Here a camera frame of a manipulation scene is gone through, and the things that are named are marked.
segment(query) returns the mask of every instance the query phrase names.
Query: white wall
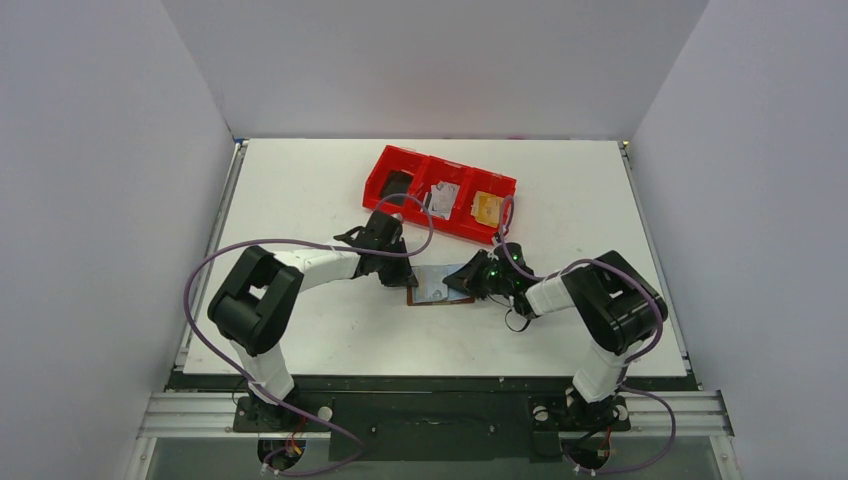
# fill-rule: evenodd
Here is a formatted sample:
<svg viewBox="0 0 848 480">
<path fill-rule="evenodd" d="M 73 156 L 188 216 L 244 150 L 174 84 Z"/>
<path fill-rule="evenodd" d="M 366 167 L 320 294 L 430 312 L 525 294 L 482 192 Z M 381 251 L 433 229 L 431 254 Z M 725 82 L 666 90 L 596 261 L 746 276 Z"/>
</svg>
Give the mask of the white wall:
<svg viewBox="0 0 848 480">
<path fill-rule="evenodd" d="M 848 3 L 712 0 L 632 142 L 746 478 L 844 478 Z"/>
<path fill-rule="evenodd" d="M 158 0 L 2 2 L 4 478 L 123 475 L 231 154 Z"/>
<path fill-rule="evenodd" d="M 241 136 L 629 138 L 707 0 L 163 0 Z"/>
</svg>

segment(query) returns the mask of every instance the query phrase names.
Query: white panel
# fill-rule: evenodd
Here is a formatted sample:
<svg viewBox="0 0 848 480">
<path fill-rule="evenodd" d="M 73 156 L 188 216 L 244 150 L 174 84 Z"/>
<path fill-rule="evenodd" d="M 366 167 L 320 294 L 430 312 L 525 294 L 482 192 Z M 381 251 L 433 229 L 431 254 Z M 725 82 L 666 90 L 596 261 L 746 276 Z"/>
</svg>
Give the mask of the white panel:
<svg viewBox="0 0 848 480">
<path fill-rule="evenodd" d="M 237 135 L 629 138 L 707 0 L 164 0 Z"/>
<path fill-rule="evenodd" d="M 510 238 L 523 245 L 528 265 L 538 273 L 617 249 L 658 285 L 614 142 L 251 140 L 221 245 L 269 237 L 322 241 L 364 224 L 369 216 L 361 206 L 365 179 L 388 142 L 515 177 Z M 426 229 L 407 224 L 404 236 L 412 250 L 424 242 Z M 485 246 L 436 234 L 412 263 L 465 263 L 480 248 Z M 233 253 L 216 260 L 203 312 L 237 258 Z M 492 301 L 409 307 L 405 291 L 382 287 L 376 275 L 333 282 L 298 297 L 283 352 L 292 374 L 574 375 L 591 343 L 576 310 L 534 320 L 521 334 L 504 325 L 505 312 Z M 515 328 L 523 322 L 517 316 L 510 320 Z M 205 314 L 200 324 L 216 346 L 233 354 Z M 632 375 L 685 374 L 670 322 L 665 332 Z M 196 340 L 185 371 L 233 373 Z"/>
<path fill-rule="evenodd" d="M 2 476 L 119 478 L 232 141 L 158 1 L 0 3 Z"/>
<path fill-rule="evenodd" d="M 746 478 L 845 478 L 847 18 L 837 0 L 712 0 L 632 143 Z"/>
</svg>

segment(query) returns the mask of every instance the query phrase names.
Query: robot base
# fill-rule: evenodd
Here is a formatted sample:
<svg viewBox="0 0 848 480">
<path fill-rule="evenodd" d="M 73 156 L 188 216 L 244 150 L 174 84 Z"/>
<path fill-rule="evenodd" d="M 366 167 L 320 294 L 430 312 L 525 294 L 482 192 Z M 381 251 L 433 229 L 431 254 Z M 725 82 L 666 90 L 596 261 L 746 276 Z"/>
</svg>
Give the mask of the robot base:
<svg viewBox="0 0 848 480">
<path fill-rule="evenodd" d="M 627 404 L 622 397 L 612 397 L 606 409 L 606 412 L 599 412 L 599 417 L 611 418 L 613 410 L 623 408 L 627 411 Z M 536 396 L 530 397 L 528 400 L 530 416 L 533 418 L 532 429 L 534 432 L 586 432 L 594 428 L 601 428 L 604 421 L 603 418 L 587 419 L 576 418 L 569 414 L 565 404 L 564 395 L 556 396 Z M 627 416 L 623 419 L 620 417 L 614 420 L 610 427 L 614 432 L 626 432 L 630 430 L 630 419 Z"/>
<path fill-rule="evenodd" d="M 326 402 L 309 401 L 298 395 L 297 387 L 286 396 L 286 402 L 315 414 L 319 408 L 327 406 Z M 271 405 L 260 400 L 252 392 L 238 400 L 238 408 L 233 418 L 233 431 L 239 433 L 268 433 L 290 432 L 294 430 L 300 416 L 278 405 Z M 327 428 L 307 423 L 303 431 L 326 432 Z"/>
</svg>

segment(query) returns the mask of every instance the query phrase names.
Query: red tray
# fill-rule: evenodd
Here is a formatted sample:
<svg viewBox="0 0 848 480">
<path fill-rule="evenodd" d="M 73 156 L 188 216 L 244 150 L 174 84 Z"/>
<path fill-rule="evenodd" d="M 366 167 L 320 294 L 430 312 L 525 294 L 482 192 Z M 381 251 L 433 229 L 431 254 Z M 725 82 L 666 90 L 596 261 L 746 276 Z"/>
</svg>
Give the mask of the red tray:
<svg viewBox="0 0 848 480">
<path fill-rule="evenodd" d="M 497 228 L 479 223 L 471 215 L 474 196 L 478 191 L 501 198 L 513 195 L 514 178 L 386 145 L 365 182 L 362 206 L 373 210 L 381 198 L 391 193 L 408 193 L 423 203 L 430 187 L 442 181 L 459 185 L 459 192 L 449 219 L 433 217 L 436 230 L 491 244 Z M 427 215 L 408 198 L 388 200 L 380 210 L 400 213 L 405 220 L 427 225 Z"/>
</svg>

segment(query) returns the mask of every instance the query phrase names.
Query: metal frame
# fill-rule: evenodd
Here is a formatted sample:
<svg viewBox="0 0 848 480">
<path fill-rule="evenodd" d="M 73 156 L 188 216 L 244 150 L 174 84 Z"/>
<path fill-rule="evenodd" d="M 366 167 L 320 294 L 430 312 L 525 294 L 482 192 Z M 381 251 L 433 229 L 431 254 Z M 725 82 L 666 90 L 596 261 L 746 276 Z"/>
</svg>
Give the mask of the metal frame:
<svg viewBox="0 0 848 480">
<path fill-rule="evenodd" d="M 224 182 L 224 190 L 221 194 L 221 202 L 218 204 L 218 213 L 215 215 L 215 223 L 212 226 L 212 231 L 209 234 L 209 242 L 206 244 L 206 252 L 204 256 L 210 255 L 218 249 L 221 242 L 221 235 L 224 232 L 224 225 L 227 223 L 227 215 L 230 212 L 230 204 L 233 201 L 233 194 L 236 191 L 241 166 L 244 163 L 244 156 L 247 154 L 249 140 L 242 140 L 236 143 L 233 151 L 233 159 L 230 163 L 230 170 L 227 172 L 227 180 Z M 212 265 L 204 267 L 203 271 L 198 275 L 198 280 L 191 299 L 191 312 L 195 318 L 200 313 L 200 301 L 203 294 L 206 292 L 206 287 L 209 283 L 209 274 L 212 271 Z M 177 352 L 177 357 L 174 359 L 174 370 L 182 370 L 185 366 L 186 358 L 188 358 L 188 345 L 191 342 L 191 328 L 186 325 L 183 332 L 183 340 L 180 343 L 180 349 Z"/>
<path fill-rule="evenodd" d="M 731 431 L 718 392 L 660 392 L 677 419 L 677 436 L 719 437 Z M 623 394 L 632 430 L 626 437 L 668 436 L 671 421 L 656 400 Z M 228 393 L 157 393 L 147 406 L 139 438 L 286 438 L 291 432 L 238 433 L 232 429 L 236 406 Z M 561 433 L 563 438 L 580 433 Z M 329 438 L 327 433 L 299 433 L 297 438 Z"/>
<path fill-rule="evenodd" d="M 222 192 L 221 202 L 218 209 L 218 214 L 210 239 L 207 245 L 206 254 L 214 252 L 221 240 L 224 225 L 226 223 L 227 214 L 232 202 L 233 194 L 238 183 L 239 173 L 244 162 L 245 153 L 248 147 L 248 140 L 243 140 L 237 143 L 233 153 L 232 164 L 227 176 L 227 180 Z M 660 286 L 666 296 L 669 306 L 670 320 L 674 325 L 677 333 L 680 332 L 680 326 L 677 321 L 677 316 L 671 302 L 669 288 L 666 283 L 665 276 L 662 272 L 662 266 L 657 256 L 653 238 L 650 229 L 647 225 L 643 214 L 642 204 L 636 191 L 631 172 L 631 164 L 626 151 L 626 144 L 619 143 L 622 162 L 624 163 L 630 182 L 631 191 L 633 192 L 636 201 L 637 210 L 639 212 L 642 226 L 644 228 L 651 255 L 654 260 L 654 265 L 657 269 L 657 274 L 660 280 Z M 200 300 L 203 292 L 207 287 L 209 270 L 203 272 L 198 282 L 198 286 L 192 298 L 192 309 L 197 314 L 200 308 Z M 713 452 L 716 456 L 720 474 L 724 479 L 739 479 L 741 474 L 736 463 L 736 457 L 733 453 L 730 437 L 733 435 L 732 427 L 721 397 L 720 392 L 710 391 L 677 391 L 697 388 L 694 380 L 691 366 L 688 362 L 688 350 L 683 341 L 682 335 L 676 335 L 678 346 L 681 355 L 683 356 L 688 377 L 679 379 L 652 379 L 639 378 L 631 379 L 634 384 L 638 382 L 640 388 L 653 391 L 654 393 L 666 399 L 674 410 L 677 419 L 677 435 L 678 436 L 698 436 L 709 437 Z M 145 412 L 142 425 L 139 430 L 139 436 L 136 441 L 135 451 L 130 462 L 127 472 L 127 478 L 144 479 L 147 476 L 147 471 L 150 465 L 157 438 L 285 438 L 289 432 L 275 433 L 237 433 L 232 431 L 233 418 L 236 414 L 236 406 L 232 401 L 230 392 L 234 385 L 234 377 L 229 375 L 218 375 L 215 381 L 213 379 L 204 378 L 203 381 L 191 381 L 191 375 L 182 374 L 182 368 L 185 365 L 185 360 L 188 353 L 188 344 L 191 340 L 191 331 L 186 327 L 183 338 L 182 348 L 179 350 L 174 362 L 174 372 L 172 372 L 172 381 L 169 382 L 169 388 L 178 388 L 181 391 L 171 391 L 166 393 L 155 393 L 148 404 Z M 476 391 L 476 392 L 492 392 L 492 393 L 514 393 L 514 394 L 530 394 L 544 392 L 561 392 L 562 384 L 569 383 L 570 379 L 521 379 L 508 378 L 506 381 L 501 378 L 452 378 L 452 379 L 432 379 L 432 378 L 415 378 L 415 379 L 396 379 L 399 381 L 390 382 L 389 386 L 382 386 L 379 380 L 354 377 L 336 377 L 333 381 L 324 382 L 321 378 L 302 378 L 299 382 L 307 386 L 308 390 L 315 393 L 352 393 L 357 395 L 380 395 L 391 393 L 414 393 L 420 395 L 429 395 L 431 392 L 445 391 Z M 491 382 L 498 381 L 493 387 Z M 662 405 L 655 400 L 634 396 L 625 395 L 627 397 L 628 408 L 632 430 L 629 432 L 621 432 L 622 436 L 631 438 L 639 437 L 662 437 L 667 436 L 670 428 L 670 418 Z M 571 438 L 578 434 L 560 433 L 562 438 Z M 328 432 L 303 432 L 297 435 L 298 438 L 329 438 Z"/>
<path fill-rule="evenodd" d="M 692 366 L 689 364 L 689 350 L 686 348 L 686 342 L 683 340 L 683 333 L 680 331 L 680 323 L 677 321 L 677 312 L 674 309 L 674 303 L 671 299 L 671 292 L 668 288 L 668 283 L 665 280 L 660 257 L 657 254 L 657 248 L 654 244 L 654 237 L 651 235 L 651 228 L 648 226 L 648 221 L 645 218 L 642 201 L 639 199 L 639 192 L 636 189 L 636 182 L 633 178 L 633 165 L 630 163 L 630 156 L 627 154 L 627 142 L 618 142 L 618 150 L 621 153 L 621 161 L 624 162 L 624 171 L 627 173 L 627 181 L 630 183 L 630 191 L 633 192 L 633 200 L 636 202 L 636 211 L 639 212 L 639 220 L 642 222 L 642 230 L 645 231 L 645 238 L 648 240 L 648 248 L 651 251 L 651 258 L 654 260 L 654 268 L 657 269 L 657 277 L 660 280 L 660 288 L 665 294 L 665 303 L 668 305 L 668 319 L 674 325 L 677 346 L 680 348 L 680 354 L 683 355 L 683 361 L 686 364 L 686 369 L 692 371 Z"/>
</svg>

